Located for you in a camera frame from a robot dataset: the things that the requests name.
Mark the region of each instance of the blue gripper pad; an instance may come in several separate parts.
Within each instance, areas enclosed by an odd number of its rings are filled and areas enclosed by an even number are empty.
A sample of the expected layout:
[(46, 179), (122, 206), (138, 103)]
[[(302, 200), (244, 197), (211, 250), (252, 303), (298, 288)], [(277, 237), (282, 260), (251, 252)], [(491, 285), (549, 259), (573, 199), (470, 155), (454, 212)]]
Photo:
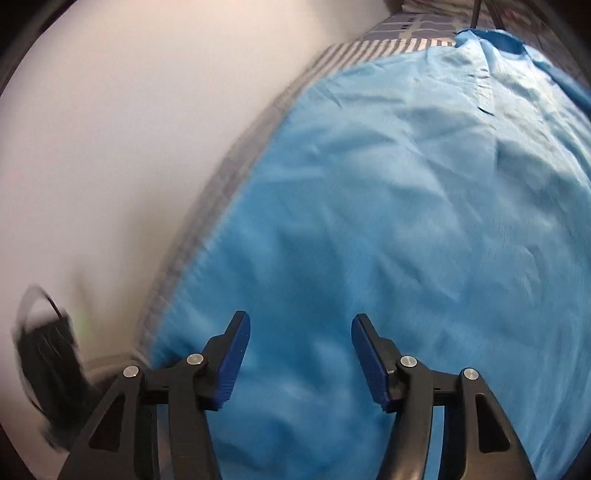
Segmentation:
[(217, 368), (216, 389), (212, 398), (213, 404), (217, 408), (222, 408), (223, 403), (230, 399), (240, 365), (242, 365), (246, 346), (251, 337), (251, 319), (248, 314), (236, 312), (226, 332), (220, 337), (211, 339), (220, 338), (220, 343), (223, 345), (221, 348), (225, 350)]
[(388, 393), (388, 374), (382, 364), (374, 345), (361, 322), (361, 316), (357, 315), (351, 324), (351, 340), (361, 364), (365, 381), (368, 384), (374, 402), (382, 409), (390, 401)]

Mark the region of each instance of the wrinkled blue sheet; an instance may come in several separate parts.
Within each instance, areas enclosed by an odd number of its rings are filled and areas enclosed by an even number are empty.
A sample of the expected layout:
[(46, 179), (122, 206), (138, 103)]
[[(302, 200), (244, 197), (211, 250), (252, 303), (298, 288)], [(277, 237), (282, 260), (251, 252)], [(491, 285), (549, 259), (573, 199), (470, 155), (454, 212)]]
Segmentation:
[[(209, 416), (224, 478), (375, 477), (393, 416), (353, 351), (359, 312), (432, 369), (478, 369), (540, 480), (588, 437), (589, 97), (506, 34), (456, 41), (305, 91), (181, 278), (153, 364), (252, 319)], [(438, 410), (434, 449), (441, 428)]]

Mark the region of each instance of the black strap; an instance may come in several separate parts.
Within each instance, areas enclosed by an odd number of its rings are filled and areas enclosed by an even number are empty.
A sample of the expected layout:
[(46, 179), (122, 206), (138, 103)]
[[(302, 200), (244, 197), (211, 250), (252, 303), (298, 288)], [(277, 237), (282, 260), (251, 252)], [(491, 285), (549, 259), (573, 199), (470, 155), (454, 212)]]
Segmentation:
[(33, 305), (35, 305), (35, 302), (40, 298), (46, 299), (50, 303), (55, 313), (57, 313), (58, 318), (61, 318), (61, 313), (49, 294), (43, 290), (41, 286), (33, 284), (29, 286), (25, 294), (22, 296), (20, 304), (18, 305), (17, 324), (20, 325), (22, 329), (26, 328), (29, 313), (31, 312)]

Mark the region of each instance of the black bag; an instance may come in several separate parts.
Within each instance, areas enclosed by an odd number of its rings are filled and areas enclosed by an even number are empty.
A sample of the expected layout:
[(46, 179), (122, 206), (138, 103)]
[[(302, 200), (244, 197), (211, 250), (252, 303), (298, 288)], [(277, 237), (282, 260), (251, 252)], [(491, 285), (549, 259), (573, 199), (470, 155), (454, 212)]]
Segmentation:
[[(53, 307), (39, 326), (27, 329), (30, 310), (39, 298)], [(33, 406), (54, 429), (77, 429), (88, 416), (86, 398), (90, 385), (81, 372), (74, 352), (75, 341), (69, 317), (56, 307), (51, 297), (39, 286), (24, 294), (18, 311), (18, 333), (15, 343), (24, 377), (24, 388)], [(33, 391), (35, 401), (28, 387)]]

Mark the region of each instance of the metal screw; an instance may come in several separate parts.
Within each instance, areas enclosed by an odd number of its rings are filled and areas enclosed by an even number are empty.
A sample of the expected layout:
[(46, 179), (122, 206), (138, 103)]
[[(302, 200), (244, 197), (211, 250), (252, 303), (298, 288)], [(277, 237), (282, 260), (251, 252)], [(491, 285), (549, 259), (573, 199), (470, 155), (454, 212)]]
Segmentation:
[(200, 353), (191, 353), (191, 355), (187, 357), (187, 363), (189, 365), (201, 365), (203, 363), (203, 360), (205, 359), (203, 358), (203, 355)]
[(464, 370), (464, 377), (466, 377), (468, 380), (476, 380), (479, 376), (480, 375), (478, 372), (473, 368), (466, 368)]
[(127, 377), (127, 378), (133, 378), (138, 373), (139, 373), (139, 368), (136, 367), (135, 365), (130, 365), (128, 367), (125, 367), (125, 370), (123, 370), (123, 376)]
[(416, 367), (417, 366), (417, 359), (410, 355), (404, 355), (400, 359), (400, 363), (402, 363), (405, 367)]

